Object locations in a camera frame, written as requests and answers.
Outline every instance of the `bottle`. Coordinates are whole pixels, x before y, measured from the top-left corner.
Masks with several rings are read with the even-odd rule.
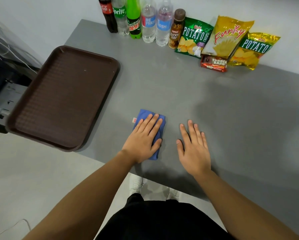
[[[137,0],[127,0],[127,22],[130,35],[133,39],[140,39],[142,30],[140,27],[140,7]]]
[[[145,43],[155,40],[156,3],[154,0],[145,0],[142,3],[142,36]]]
[[[163,0],[158,10],[156,25],[156,44],[159,46],[167,45],[172,22],[173,5],[171,0]]]
[[[176,9],[174,13],[174,22],[171,26],[171,34],[168,41],[169,48],[176,49],[178,47],[180,36],[184,29],[185,10]]]
[[[123,36],[129,35],[125,4],[126,0],[112,0],[118,33]]]
[[[104,14],[104,17],[106,19],[106,25],[108,30],[111,33],[117,33],[117,23],[115,20],[113,8],[112,8],[112,2],[111,0],[98,0],[99,4],[102,8],[102,12]]]

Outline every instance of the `brown tray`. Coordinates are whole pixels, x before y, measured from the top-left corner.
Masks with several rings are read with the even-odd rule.
[[[119,72],[119,62],[56,48],[7,120],[9,132],[63,151],[86,142]]]

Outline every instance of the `bottle cap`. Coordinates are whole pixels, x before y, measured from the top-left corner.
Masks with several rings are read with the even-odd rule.
[[[177,21],[183,21],[185,19],[185,10],[182,9],[182,8],[179,8],[179,9],[176,9],[175,10],[175,14],[174,14],[174,18],[177,20]]]

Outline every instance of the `person's left hand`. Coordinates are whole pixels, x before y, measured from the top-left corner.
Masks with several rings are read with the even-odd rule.
[[[157,121],[158,116],[155,114],[153,117],[150,114],[145,120],[141,119],[123,145],[122,151],[126,152],[134,163],[145,161],[159,149],[162,139],[158,139],[152,146],[154,137],[163,122],[162,119]]]

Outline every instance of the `folded microfiber cloth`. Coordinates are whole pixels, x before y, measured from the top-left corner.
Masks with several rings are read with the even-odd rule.
[[[138,124],[138,122],[139,122],[141,119],[144,119],[144,120],[145,120],[149,114],[152,114],[153,116],[155,115],[155,113],[153,113],[153,112],[151,112],[151,111],[148,111],[148,110],[145,110],[145,109],[141,109],[140,112],[139,112],[139,114],[138,114],[138,116],[137,116],[137,119],[136,119],[136,122],[135,122],[135,125],[134,125],[134,128],[133,128],[133,129],[135,129],[136,125]],[[161,114],[159,115],[159,117],[158,117],[157,120],[159,120],[160,118],[163,119],[163,122],[162,122],[161,126],[159,127],[159,130],[158,130],[156,136],[154,137],[154,141],[153,141],[152,145],[154,145],[154,143],[155,143],[159,138],[162,138],[162,136],[163,136],[163,129],[164,129],[164,126],[165,126],[165,124],[166,124],[166,120],[165,120],[165,116],[164,116],[164,115],[161,115]],[[149,160],[157,160],[157,158],[158,158],[158,153],[159,153],[159,149],[154,153],[154,155],[152,155],[152,156],[149,158]]]

